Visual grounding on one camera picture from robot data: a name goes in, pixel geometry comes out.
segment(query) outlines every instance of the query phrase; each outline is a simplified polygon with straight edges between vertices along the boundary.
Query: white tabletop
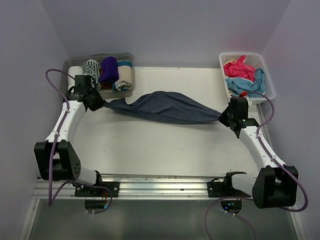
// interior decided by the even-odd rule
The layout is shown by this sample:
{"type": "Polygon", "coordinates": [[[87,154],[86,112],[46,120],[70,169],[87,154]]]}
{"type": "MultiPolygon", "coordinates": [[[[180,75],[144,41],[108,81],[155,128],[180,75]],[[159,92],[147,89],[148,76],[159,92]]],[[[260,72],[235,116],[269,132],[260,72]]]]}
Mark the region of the white tabletop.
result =
{"type": "MultiPolygon", "coordinates": [[[[132,103],[155,91],[180,92],[222,112],[228,105],[220,69],[136,67],[132,103]]],[[[255,107],[249,117],[259,116],[255,107]]],[[[224,176],[258,169],[246,147],[219,122],[173,125],[149,122],[108,108],[82,118],[72,145],[83,167],[102,174],[224,176]]]]}

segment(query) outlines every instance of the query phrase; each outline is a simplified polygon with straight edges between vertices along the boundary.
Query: dark blue fabric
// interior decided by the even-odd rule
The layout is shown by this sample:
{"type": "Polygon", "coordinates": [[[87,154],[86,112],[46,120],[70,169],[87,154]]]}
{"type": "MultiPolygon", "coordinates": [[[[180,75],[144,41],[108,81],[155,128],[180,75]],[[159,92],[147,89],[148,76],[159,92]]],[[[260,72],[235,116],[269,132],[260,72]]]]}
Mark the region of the dark blue fabric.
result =
{"type": "Polygon", "coordinates": [[[120,98],[104,106],[124,115],[166,124],[204,124],[217,121],[221,115],[179,92],[155,91],[132,104],[120,98]]]}

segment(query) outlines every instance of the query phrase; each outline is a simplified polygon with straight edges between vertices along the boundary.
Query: pink cloth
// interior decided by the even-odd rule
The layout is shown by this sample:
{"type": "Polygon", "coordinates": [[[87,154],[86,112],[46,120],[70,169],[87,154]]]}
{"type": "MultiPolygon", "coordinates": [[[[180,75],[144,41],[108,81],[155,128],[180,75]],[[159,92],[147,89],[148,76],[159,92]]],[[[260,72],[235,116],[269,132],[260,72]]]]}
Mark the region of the pink cloth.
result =
{"type": "Polygon", "coordinates": [[[236,62],[229,62],[223,66],[224,74],[228,77],[239,77],[244,79],[249,79],[254,82],[256,69],[253,66],[245,65],[244,61],[246,59],[245,55],[239,57],[236,62]]]}

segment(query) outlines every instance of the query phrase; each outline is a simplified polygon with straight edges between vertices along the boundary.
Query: clear plastic container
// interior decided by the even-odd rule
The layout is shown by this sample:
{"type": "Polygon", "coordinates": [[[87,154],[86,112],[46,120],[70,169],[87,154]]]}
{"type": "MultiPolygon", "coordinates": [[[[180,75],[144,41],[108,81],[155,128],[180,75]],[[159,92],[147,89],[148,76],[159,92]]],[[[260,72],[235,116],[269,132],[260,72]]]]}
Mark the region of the clear plastic container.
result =
{"type": "MultiPolygon", "coordinates": [[[[232,97],[232,94],[229,92],[227,83],[225,81],[226,75],[225,75],[224,65],[227,61],[230,61],[231,59],[239,59],[242,55],[245,55],[245,59],[246,59],[244,64],[251,65],[256,69],[262,68],[265,74],[265,87],[266,87],[265,95],[270,100],[274,99],[276,97],[274,85],[272,83],[267,66],[260,54],[253,53],[253,52],[224,52],[219,55],[219,61],[220,61],[220,67],[222,71],[224,88],[225,88],[226,95],[229,99],[229,102],[230,102],[230,98],[232,97]]],[[[266,99],[264,97],[252,97],[251,100],[252,100],[252,104],[261,104],[266,99]]]]}
{"type": "MultiPolygon", "coordinates": [[[[130,61],[132,63],[131,89],[129,89],[127,91],[112,91],[111,89],[101,89],[99,91],[99,93],[103,99],[129,97],[132,95],[132,92],[136,87],[135,60],[134,60],[134,56],[130,53],[94,54],[94,55],[90,55],[90,56],[70,57],[67,60],[65,60],[64,65],[63,65],[63,71],[65,73],[67,73],[69,71],[69,68],[73,67],[73,66],[82,67],[84,65],[84,63],[89,59],[96,60],[100,65],[101,62],[103,61],[103,59],[110,57],[110,56],[115,57],[117,61],[130,61]]],[[[61,76],[61,83],[68,83],[68,77],[64,74],[61,76]]]]}

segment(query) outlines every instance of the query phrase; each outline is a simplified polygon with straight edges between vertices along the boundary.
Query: gray floor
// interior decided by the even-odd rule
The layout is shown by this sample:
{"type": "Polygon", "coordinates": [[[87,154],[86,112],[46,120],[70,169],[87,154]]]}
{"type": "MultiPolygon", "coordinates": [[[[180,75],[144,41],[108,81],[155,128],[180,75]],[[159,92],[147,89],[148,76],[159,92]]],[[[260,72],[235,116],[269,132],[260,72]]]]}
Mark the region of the gray floor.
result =
{"type": "MultiPolygon", "coordinates": [[[[207,240],[204,215],[211,200],[115,200],[110,209],[91,217],[83,200],[41,200],[30,240],[207,240]]],[[[240,214],[254,226],[259,240],[296,240],[288,212],[257,209],[244,202],[240,214]]],[[[217,240],[250,240],[242,220],[225,214],[218,204],[208,217],[217,240]]]]}

